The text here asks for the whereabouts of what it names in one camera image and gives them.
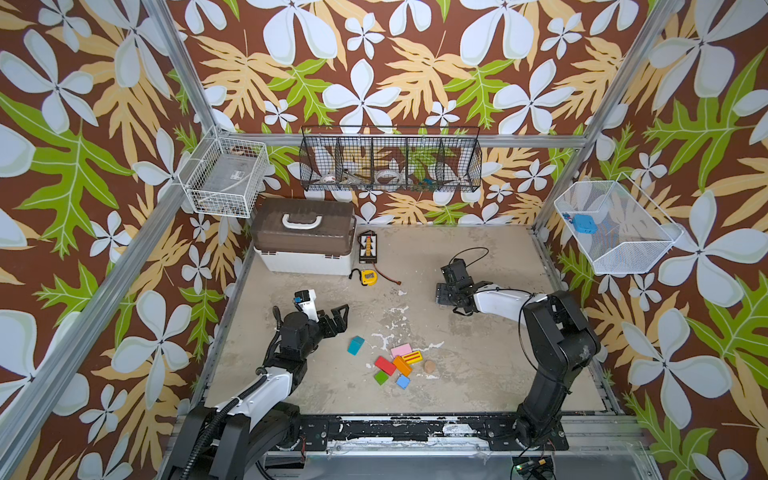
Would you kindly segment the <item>yellow red striped block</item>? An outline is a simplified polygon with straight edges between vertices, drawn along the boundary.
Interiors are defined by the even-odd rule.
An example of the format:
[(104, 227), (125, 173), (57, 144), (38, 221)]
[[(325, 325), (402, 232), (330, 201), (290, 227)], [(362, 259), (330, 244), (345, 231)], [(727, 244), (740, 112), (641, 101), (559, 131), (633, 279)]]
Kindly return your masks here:
[(403, 361), (408, 365), (413, 365), (423, 361), (423, 355), (419, 350), (413, 350), (402, 356)]

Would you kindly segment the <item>orange block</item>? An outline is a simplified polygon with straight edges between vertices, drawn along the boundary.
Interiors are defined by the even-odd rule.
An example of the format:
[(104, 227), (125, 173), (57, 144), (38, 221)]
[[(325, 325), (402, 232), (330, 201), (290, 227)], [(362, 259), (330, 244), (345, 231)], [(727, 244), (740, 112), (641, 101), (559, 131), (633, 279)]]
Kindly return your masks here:
[(412, 367), (404, 360), (402, 356), (396, 356), (392, 363), (402, 375), (406, 377), (411, 375)]

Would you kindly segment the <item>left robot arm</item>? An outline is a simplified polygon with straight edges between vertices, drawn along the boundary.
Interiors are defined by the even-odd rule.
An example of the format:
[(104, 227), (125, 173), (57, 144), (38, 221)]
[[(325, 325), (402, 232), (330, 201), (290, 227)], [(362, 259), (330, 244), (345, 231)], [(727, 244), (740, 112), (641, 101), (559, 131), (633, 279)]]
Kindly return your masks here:
[(256, 379), (214, 407), (201, 403), (184, 419), (161, 479), (242, 479), (262, 469), (260, 459), (279, 445), (300, 440), (300, 409), (286, 402), (303, 380), (308, 357), (320, 342), (344, 333), (349, 306), (309, 316), (307, 306), (283, 316), (273, 308), (276, 329)]

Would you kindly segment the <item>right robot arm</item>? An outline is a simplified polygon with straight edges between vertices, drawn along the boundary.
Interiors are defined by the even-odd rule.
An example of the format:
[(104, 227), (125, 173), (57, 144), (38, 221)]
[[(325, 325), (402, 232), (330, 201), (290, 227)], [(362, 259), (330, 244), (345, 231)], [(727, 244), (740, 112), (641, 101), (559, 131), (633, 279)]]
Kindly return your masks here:
[(600, 350), (599, 340), (581, 308), (564, 290), (550, 294), (476, 282), (461, 258), (441, 268), (436, 302), (462, 316), (497, 315), (524, 326), (536, 360), (531, 389), (518, 406), (515, 440), (526, 448), (548, 442), (574, 380)]

